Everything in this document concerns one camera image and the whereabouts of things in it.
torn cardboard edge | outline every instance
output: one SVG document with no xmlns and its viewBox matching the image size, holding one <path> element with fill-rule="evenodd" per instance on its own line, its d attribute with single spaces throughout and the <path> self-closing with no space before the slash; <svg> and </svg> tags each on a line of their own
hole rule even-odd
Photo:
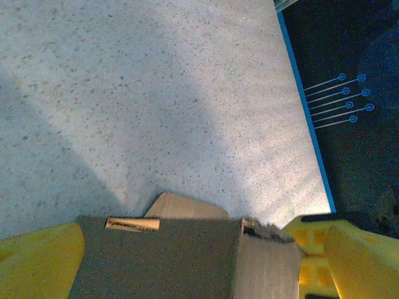
<svg viewBox="0 0 399 299">
<path fill-rule="evenodd" d="M 161 219 L 109 217 L 105 223 L 105 228 L 129 232 L 156 232 L 160 229 L 160 222 Z M 295 243 L 294 238 L 276 226 L 270 224 L 263 226 L 257 219 L 251 217 L 244 217 L 241 220 L 241 234 L 281 244 Z"/>
</svg>

cardboard flap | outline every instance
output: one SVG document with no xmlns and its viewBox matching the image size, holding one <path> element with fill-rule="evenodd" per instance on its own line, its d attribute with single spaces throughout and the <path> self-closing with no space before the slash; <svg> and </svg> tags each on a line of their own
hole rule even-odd
<svg viewBox="0 0 399 299">
<path fill-rule="evenodd" d="M 228 219 L 229 214 L 211 204 L 173 193 L 162 193 L 144 218 Z"/>
<path fill-rule="evenodd" d="M 289 244 L 241 236 L 234 299 L 298 299 L 302 252 Z"/>
</svg>

cardboard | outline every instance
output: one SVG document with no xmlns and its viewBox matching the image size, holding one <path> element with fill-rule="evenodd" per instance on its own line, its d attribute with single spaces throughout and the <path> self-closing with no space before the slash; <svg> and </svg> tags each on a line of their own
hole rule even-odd
<svg viewBox="0 0 399 299">
<path fill-rule="evenodd" d="M 301 250 L 274 226 L 226 214 L 169 193 L 146 214 L 160 220 L 81 217 L 69 298 L 297 299 Z"/>
<path fill-rule="evenodd" d="M 144 218 L 228 219 L 229 214 L 211 204 L 164 192 L 151 206 Z"/>
<path fill-rule="evenodd" d="M 128 232 L 156 232 L 160 228 L 160 220 L 109 217 L 105 228 L 127 230 Z"/>
</svg>

light patch on floor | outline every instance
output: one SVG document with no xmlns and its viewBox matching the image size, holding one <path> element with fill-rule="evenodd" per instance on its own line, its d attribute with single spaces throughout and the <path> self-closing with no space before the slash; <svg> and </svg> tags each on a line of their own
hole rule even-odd
<svg viewBox="0 0 399 299">
<path fill-rule="evenodd" d="M 272 1 L 0 4 L 0 237 L 162 191 L 329 212 Z"/>
</svg>

yellow plastic part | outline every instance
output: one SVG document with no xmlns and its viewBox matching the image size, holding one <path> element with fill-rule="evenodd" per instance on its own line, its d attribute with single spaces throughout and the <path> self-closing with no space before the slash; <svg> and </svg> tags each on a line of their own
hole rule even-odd
<svg viewBox="0 0 399 299">
<path fill-rule="evenodd" d="M 68 298 L 84 249 L 78 224 L 0 240 L 0 298 Z"/>
<path fill-rule="evenodd" d="M 299 299 L 307 294 L 338 297 L 327 260 L 323 257 L 304 257 L 300 263 Z"/>
<path fill-rule="evenodd" d="M 324 240 L 330 227 L 353 227 L 346 220 L 302 222 L 303 216 L 296 217 L 283 231 L 293 237 L 304 252 L 309 255 L 324 255 Z"/>
<path fill-rule="evenodd" d="M 341 299 L 399 298 L 399 240 L 331 227 L 324 253 Z"/>
</svg>

